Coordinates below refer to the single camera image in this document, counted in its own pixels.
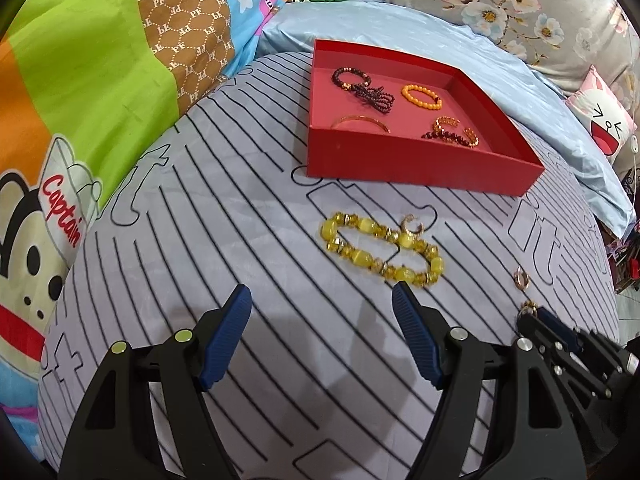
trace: metal screw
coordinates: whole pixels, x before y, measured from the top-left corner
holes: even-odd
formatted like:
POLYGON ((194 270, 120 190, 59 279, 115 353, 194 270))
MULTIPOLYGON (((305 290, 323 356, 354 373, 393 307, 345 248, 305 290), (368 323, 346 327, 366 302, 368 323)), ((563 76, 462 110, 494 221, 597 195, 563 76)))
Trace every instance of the metal screw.
POLYGON ((518 348, 520 350, 524 350, 525 352, 528 352, 533 348, 533 343, 531 342, 531 339, 527 339, 526 337, 521 337, 520 339, 518 339, 518 348))
POLYGON ((467 337, 469 337, 469 332, 467 332, 461 326, 455 326, 449 332, 450 336, 456 341, 464 341, 467 337))
POLYGON ((174 337, 178 343, 186 343, 193 337, 193 332, 188 328, 185 328, 183 330, 178 330, 178 332, 175 333, 174 337))
POLYGON ((127 343, 124 341, 116 341, 111 345, 111 351, 114 354, 122 354, 127 349, 127 343))

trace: light blue sheet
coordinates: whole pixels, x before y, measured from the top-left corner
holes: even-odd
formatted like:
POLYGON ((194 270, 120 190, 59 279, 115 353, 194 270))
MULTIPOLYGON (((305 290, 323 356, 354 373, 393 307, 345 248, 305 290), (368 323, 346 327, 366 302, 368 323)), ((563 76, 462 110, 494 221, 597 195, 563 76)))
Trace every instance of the light blue sheet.
POLYGON ((564 157, 591 211, 614 235, 623 237, 635 222, 613 168, 551 83, 468 27, 379 0, 286 4, 264 27, 256 55, 311 52, 316 38, 383 46, 460 68, 509 117, 564 157))

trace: blue rubber fingertip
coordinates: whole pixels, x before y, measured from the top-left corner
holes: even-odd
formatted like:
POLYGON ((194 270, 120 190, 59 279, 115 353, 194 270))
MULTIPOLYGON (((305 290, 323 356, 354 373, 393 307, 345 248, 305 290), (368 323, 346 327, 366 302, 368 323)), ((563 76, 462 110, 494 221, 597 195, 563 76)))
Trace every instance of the blue rubber fingertip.
POLYGON ((433 386, 439 387, 443 373, 440 368, 438 346, 431 333, 415 311, 411 299, 398 285, 394 286, 391 293, 391 303, 420 375, 431 381, 433 386))
POLYGON ((251 291, 242 286, 234 302, 227 307, 224 319, 216 330, 204 352, 204 365, 198 377, 204 390, 209 390, 225 376, 229 362, 244 332, 251 315, 251 291))
POLYGON ((563 342, 566 343, 569 352, 577 354, 580 351, 578 337, 575 332, 560 321, 554 314, 544 307, 538 308, 538 319, 548 328, 553 330, 563 342))

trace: colorful blanket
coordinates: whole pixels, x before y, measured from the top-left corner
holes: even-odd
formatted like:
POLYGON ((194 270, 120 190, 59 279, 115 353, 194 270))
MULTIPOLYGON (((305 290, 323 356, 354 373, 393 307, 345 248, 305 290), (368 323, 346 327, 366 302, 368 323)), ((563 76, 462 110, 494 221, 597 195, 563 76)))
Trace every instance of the colorful blanket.
POLYGON ((44 335, 86 232, 144 149, 254 58, 282 4, 27 0, 2 38, 0 408, 37 456, 44 335))

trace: brown fabric with pf pattern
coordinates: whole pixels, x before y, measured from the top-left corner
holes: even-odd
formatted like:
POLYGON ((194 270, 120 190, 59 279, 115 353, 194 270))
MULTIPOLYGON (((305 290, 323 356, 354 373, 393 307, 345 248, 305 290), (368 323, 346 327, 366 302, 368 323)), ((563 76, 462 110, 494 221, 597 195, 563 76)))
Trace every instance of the brown fabric with pf pattern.
POLYGON ((138 0, 146 41, 175 77, 183 115, 235 55, 226 0, 138 0))

